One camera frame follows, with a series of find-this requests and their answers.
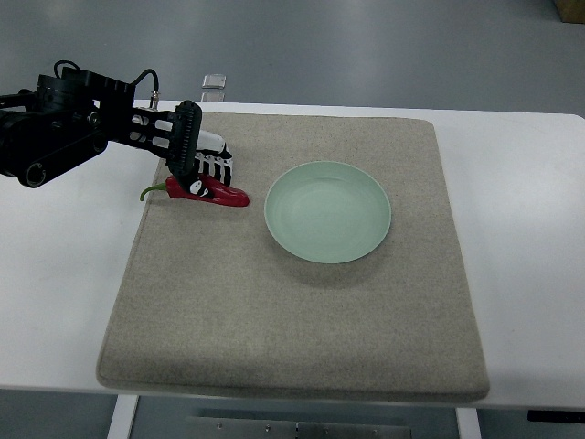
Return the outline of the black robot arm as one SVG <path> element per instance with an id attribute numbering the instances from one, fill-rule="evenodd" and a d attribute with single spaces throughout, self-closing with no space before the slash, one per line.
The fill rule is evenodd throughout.
<path id="1" fill-rule="evenodd" d="M 116 142 L 164 159 L 171 174 L 189 186 L 197 178 L 202 111 L 192 101 L 160 111 L 158 90 L 147 108 L 136 107 L 137 85 L 155 74 L 147 69 L 123 82 L 59 60 L 53 75 L 39 76 L 35 90 L 2 96 L 2 175 L 37 188 Z"/>

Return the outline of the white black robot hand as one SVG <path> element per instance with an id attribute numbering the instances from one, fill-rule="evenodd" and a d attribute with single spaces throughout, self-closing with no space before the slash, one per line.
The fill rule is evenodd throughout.
<path id="1" fill-rule="evenodd" d="M 232 167 L 233 156 L 224 138 L 201 130 L 197 139 L 193 173 L 177 181 L 183 189 L 189 190 L 198 181 L 198 176 L 205 174 L 230 187 Z"/>

